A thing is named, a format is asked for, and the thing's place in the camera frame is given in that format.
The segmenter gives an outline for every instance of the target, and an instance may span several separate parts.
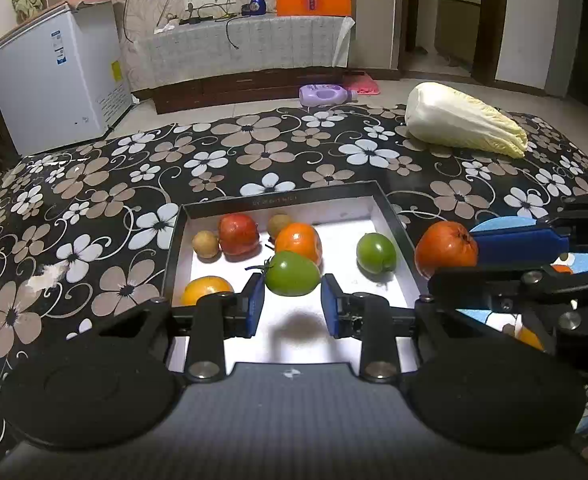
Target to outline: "tiled floor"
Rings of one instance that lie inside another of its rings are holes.
[[[407,55],[404,65],[405,70],[411,72],[436,72],[437,74],[459,75],[463,77],[471,76],[469,70],[462,66],[450,66],[448,60],[439,54],[431,52],[411,52]]]
[[[403,79],[401,81],[378,81],[380,95],[360,96],[359,104],[404,104],[411,89],[423,81]],[[509,92],[484,86],[446,83],[467,94],[504,110],[535,114],[568,137],[588,156],[588,107],[573,100],[553,97],[538,97],[520,92]],[[151,101],[142,102],[131,110],[110,134],[110,138],[122,137],[139,131],[153,130],[165,124],[210,123],[227,117],[267,112],[275,108],[299,107],[297,99],[279,99],[221,105],[195,110],[184,110],[172,114],[158,115]]]

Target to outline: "laundry detergent bottle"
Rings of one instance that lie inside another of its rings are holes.
[[[356,90],[338,85],[305,85],[298,91],[303,106],[342,105],[358,99]]]

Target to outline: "wooden cabinet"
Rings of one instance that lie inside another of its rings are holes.
[[[438,53],[471,66],[480,15],[480,1],[439,0],[434,38],[434,47]]]

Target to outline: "floral tablecloth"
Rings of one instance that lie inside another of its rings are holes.
[[[402,105],[279,108],[24,158],[0,189],[0,398],[21,361],[159,295],[182,203],[373,179],[416,243],[437,219],[540,218],[588,193],[575,145],[509,115],[530,137],[520,160],[425,144]],[[55,288],[26,287],[63,260]],[[0,413],[0,460],[14,444]]]

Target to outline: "orange tomato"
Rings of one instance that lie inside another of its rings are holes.
[[[299,222],[289,224],[276,237],[274,245],[277,253],[292,251],[309,258],[316,265],[319,265],[323,259],[321,239],[316,229],[309,224]]]
[[[219,278],[218,276],[203,276],[202,278],[192,280],[185,287],[183,292],[183,305],[195,305],[200,298],[208,294],[233,291],[234,289],[227,280]]]
[[[475,267],[478,245],[458,222],[440,221],[429,226],[414,251],[418,271],[427,279],[439,267]]]

